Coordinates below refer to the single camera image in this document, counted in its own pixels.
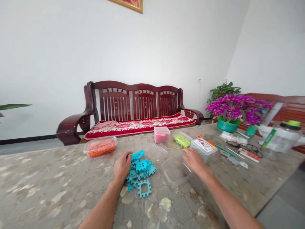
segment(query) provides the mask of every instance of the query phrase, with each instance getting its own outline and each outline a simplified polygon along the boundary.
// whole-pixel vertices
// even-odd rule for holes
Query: hand
[[[114,163],[113,167],[113,180],[117,182],[124,183],[131,164],[131,151],[126,151],[121,155],[121,157]]]
[[[193,148],[183,149],[187,156],[183,155],[186,165],[196,173],[202,180],[205,180],[207,176],[213,176],[213,171],[206,167],[202,156],[199,152]]]

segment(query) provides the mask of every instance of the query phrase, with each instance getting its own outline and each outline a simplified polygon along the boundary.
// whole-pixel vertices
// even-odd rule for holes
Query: gray floor
[[[0,146],[0,155],[62,147],[58,139],[24,142]],[[305,163],[282,186],[257,217],[267,229],[304,228]]]

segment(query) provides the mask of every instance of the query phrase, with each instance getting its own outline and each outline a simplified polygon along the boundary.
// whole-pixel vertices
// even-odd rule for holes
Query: potted plant
[[[226,95],[213,101],[206,110],[218,118],[217,127],[230,133],[235,132],[241,123],[256,125],[264,121],[263,110],[271,109],[272,104],[256,100],[251,96]]]
[[[217,88],[212,89],[210,92],[212,92],[212,97],[207,100],[207,103],[211,105],[211,102],[215,101],[216,99],[220,97],[224,97],[228,94],[239,94],[241,92],[240,87],[232,87],[233,83],[230,82],[229,84],[224,83],[220,86],[217,86]]]
[[[14,108],[19,108],[19,107],[28,107],[31,104],[6,104],[6,105],[1,105],[0,110],[8,110],[8,109],[14,109]]]

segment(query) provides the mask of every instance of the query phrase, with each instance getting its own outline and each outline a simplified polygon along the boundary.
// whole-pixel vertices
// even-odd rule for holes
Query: sofa armrest
[[[77,126],[80,125],[84,133],[88,132],[90,130],[90,116],[93,114],[94,111],[90,110],[65,118],[58,126],[56,137],[65,146],[78,144],[81,139],[77,134]]]
[[[202,114],[200,111],[198,111],[198,110],[195,110],[195,109],[187,109],[187,108],[185,108],[184,106],[181,106],[181,110],[193,112],[193,113],[197,116],[196,125],[199,125],[199,126],[200,126],[200,124],[201,124],[202,121],[204,120],[203,114]]]

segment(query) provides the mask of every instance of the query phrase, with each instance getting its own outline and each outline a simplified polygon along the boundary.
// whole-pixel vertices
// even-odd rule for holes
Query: picture frame
[[[143,0],[109,0],[143,14]]]

